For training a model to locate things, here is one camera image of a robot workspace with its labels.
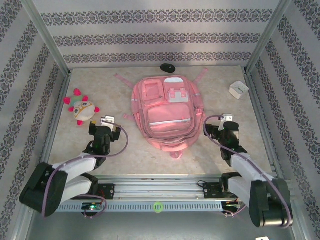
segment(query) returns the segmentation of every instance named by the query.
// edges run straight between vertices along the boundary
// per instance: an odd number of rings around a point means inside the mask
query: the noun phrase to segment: beige table surface
[[[229,92],[229,86],[236,81],[245,82],[240,66],[212,66],[198,84],[204,101],[206,116],[233,114],[233,120],[239,124],[240,144],[251,158],[266,172],[271,172],[265,146],[258,127],[249,94],[235,99]],[[186,76],[193,81],[203,67],[178,67],[174,75]],[[200,135],[198,141],[183,151],[179,160],[172,159],[167,152],[149,145],[142,137],[133,121],[122,118],[131,114],[132,90],[114,77],[120,74],[133,83],[145,77],[170,76],[159,67],[128,68],[78,68],[72,71],[67,96],[72,96],[75,88],[89,96],[89,100],[101,111],[92,118],[97,123],[105,115],[115,117],[115,122],[128,132],[127,150],[117,156],[107,158],[104,164],[92,171],[92,175],[179,175],[179,174],[221,174],[233,172],[221,158],[220,149],[207,137]],[[50,164],[64,162],[77,157],[93,140],[88,134],[90,122],[77,126],[73,114],[64,105],[55,135]],[[111,143],[111,154],[117,153],[125,145],[126,137]]]

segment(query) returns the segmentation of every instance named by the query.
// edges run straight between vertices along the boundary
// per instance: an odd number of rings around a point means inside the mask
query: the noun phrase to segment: pink plush spikes
[[[80,91],[78,88],[76,88],[76,89],[73,91],[73,94],[74,94],[75,96],[80,96],[80,95],[81,95],[81,91]]]
[[[71,102],[71,98],[66,96],[66,97],[63,98],[63,102],[64,102],[65,104],[69,105],[70,102]]]

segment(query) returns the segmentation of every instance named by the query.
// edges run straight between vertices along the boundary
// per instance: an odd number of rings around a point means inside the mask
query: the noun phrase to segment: wall
[[[279,0],[34,0],[68,67],[245,66]]]
[[[19,0],[0,0],[0,240],[43,151],[64,76]]]
[[[283,173],[320,239],[320,6],[293,0],[251,73]]]

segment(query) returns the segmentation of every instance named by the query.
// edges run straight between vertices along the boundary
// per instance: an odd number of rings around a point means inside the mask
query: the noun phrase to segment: patterned wallpaper
[[[64,76],[19,0],[0,2],[0,240],[44,149]]]
[[[319,16],[319,1],[292,1],[251,73],[310,239],[320,239]]]
[[[279,0],[34,2],[73,69],[244,67]]]

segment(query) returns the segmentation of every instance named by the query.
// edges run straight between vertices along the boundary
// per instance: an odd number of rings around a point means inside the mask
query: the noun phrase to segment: white small device
[[[240,99],[248,91],[249,88],[241,81],[236,81],[229,87],[229,93],[231,93],[231,95],[236,99]]]

